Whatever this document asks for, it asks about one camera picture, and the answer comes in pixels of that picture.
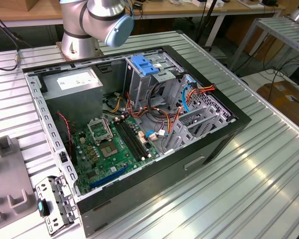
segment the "workbench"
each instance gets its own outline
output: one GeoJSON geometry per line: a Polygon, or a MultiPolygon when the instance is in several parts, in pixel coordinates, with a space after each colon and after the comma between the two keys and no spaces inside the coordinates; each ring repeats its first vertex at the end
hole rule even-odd
{"type": "Polygon", "coordinates": [[[258,40],[258,42],[255,44],[254,51],[260,46],[262,40],[265,39],[268,34],[274,36],[275,38],[279,39],[284,44],[289,46],[288,50],[285,51],[284,55],[282,56],[282,61],[279,64],[278,68],[287,61],[292,49],[299,52],[299,23],[292,21],[288,17],[255,19],[234,55],[233,61],[230,66],[231,70],[233,70],[233,68],[235,67],[241,53],[245,49],[248,41],[253,36],[257,27],[264,30],[264,32],[262,33],[260,40],[258,40]]]}
{"type": "MultiPolygon", "coordinates": [[[[299,128],[186,35],[131,36],[105,54],[171,45],[252,121],[209,164],[91,236],[112,238],[296,238],[299,235],[299,128]]],[[[0,52],[0,66],[15,51],[0,52]]],[[[56,46],[21,50],[21,67],[64,61],[56,46]]],[[[20,67],[0,71],[0,136],[17,137],[33,187],[59,175],[20,67]]],[[[36,211],[0,239],[48,238],[36,211]]],[[[55,238],[83,238],[78,223],[55,238]]]]}
{"type": "MultiPolygon", "coordinates": [[[[227,15],[273,13],[273,17],[277,17],[284,9],[285,7],[281,4],[278,7],[266,6],[252,9],[237,2],[237,0],[231,0],[229,3],[225,3],[223,7],[214,9],[212,16],[217,16],[217,19],[207,39],[206,46],[212,45],[227,15]]],[[[163,2],[146,1],[144,2],[143,13],[136,9],[134,13],[136,15],[135,19],[156,19],[202,16],[203,10],[204,7],[197,7],[192,3],[177,6],[171,4],[168,0],[164,0],[163,2]]],[[[0,7],[0,18],[8,27],[63,24],[61,6],[57,0],[39,0],[28,12],[0,7]]]]}

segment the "green motherboard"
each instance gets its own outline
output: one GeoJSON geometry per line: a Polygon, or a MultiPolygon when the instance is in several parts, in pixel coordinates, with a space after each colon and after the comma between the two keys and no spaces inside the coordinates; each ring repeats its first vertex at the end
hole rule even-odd
{"type": "MultiPolygon", "coordinates": [[[[127,118],[125,123],[138,138],[138,132],[141,129],[134,118],[127,118]]],[[[118,177],[119,174],[131,172],[159,157],[155,146],[151,142],[147,142],[147,146],[142,144],[142,147],[149,154],[149,157],[142,160],[135,158],[119,134],[114,122],[109,123],[109,128],[113,138],[103,140],[98,144],[95,143],[88,128],[72,135],[73,148],[76,150],[77,158],[77,163],[74,164],[78,175],[77,186],[82,195],[90,192],[93,188],[91,185],[95,185],[95,183],[101,186],[107,182],[109,177],[114,179],[116,174],[118,177]]],[[[94,136],[101,136],[106,133],[106,130],[102,126],[95,127],[93,133],[94,136]]]]}

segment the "wooden tabletop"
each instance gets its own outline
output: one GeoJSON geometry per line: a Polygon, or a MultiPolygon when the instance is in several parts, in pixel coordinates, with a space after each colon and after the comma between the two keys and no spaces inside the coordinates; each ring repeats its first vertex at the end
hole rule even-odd
{"type": "MultiPolygon", "coordinates": [[[[203,7],[197,7],[191,3],[184,3],[182,5],[174,5],[168,0],[163,2],[146,1],[143,6],[143,15],[157,15],[157,14],[188,14],[188,13],[203,13],[203,7]]],[[[285,9],[279,5],[275,9],[273,7],[266,7],[266,10],[285,9]]],[[[236,0],[231,0],[225,3],[223,7],[215,8],[213,12],[249,12],[259,11],[264,9],[252,9],[242,5],[236,0]]],[[[139,10],[135,10],[135,15],[140,15],[139,10]]],[[[58,0],[39,0],[34,7],[26,11],[18,11],[9,8],[0,7],[0,18],[3,21],[21,21],[21,20],[45,20],[45,19],[61,19],[61,6],[58,0]]]]}

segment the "metal rail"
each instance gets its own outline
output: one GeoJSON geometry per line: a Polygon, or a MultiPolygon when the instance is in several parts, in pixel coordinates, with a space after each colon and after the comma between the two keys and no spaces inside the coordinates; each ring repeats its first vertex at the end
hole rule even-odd
{"type": "MultiPolygon", "coordinates": [[[[91,238],[296,238],[299,235],[299,128],[193,41],[174,31],[132,36],[105,54],[171,45],[252,119],[210,164],[91,238]]],[[[55,46],[21,51],[22,67],[63,61],[55,46]]],[[[14,51],[0,53],[13,65],[14,51]]],[[[0,71],[0,136],[17,137],[32,185],[58,169],[20,70],[0,71]]],[[[48,238],[35,212],[0,238],[48,238]]],[[[56,238],[83,238],[75,224],[56,238]]]]}
{"type": "MultiPolygon", "coordinates": [[[[233,61],[229,68],[230,70],[234,69],[237,60],[239,59],[247,43],[253,36],[257,27],[264,30],[264,33],[260,38],[261,41],[265,39],[267,34],[270,34],[299,52],[299,23],[296,23],[287,17],[255,19],[234,55],[233,61]]],[[[256,45],[259,46],[261,44],[261,41],[256,43],[256,45]]]]}

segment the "expansion slot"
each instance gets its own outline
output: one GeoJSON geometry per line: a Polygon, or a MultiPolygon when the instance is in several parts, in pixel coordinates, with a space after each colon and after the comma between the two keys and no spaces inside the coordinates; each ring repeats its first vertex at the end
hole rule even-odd
{"type": "Polygon", "coordinates": [[[92,189],[92,188],[98,187],[98,186],[100,186],[102,184],[105,184],[105,183],[111,181],[112,179],[115,179],[115,178],[123,175],[125,173],[125,170],[128,167],[129,167],[129,165],[127,165],[126,167],[120,169],[119,171],[117,171],[117,172],[115,172],[115,173],[113,173],[113,174],[111,174],[111,175],[109,175],[109,176],[107,176],[105,178],[102,178],[102,179],[100,179],[100,180],[98,180],[98,181],[90,184],[90,188],[92,189]]]}
{"type": "Polygon", "coordinates": [[[148,154],[134,135],[131,128],[124,121],[114,123],[116,130],[124,140],[125,144],[131,151],[132,155],[137,161],[145,160],[148,154]]]}

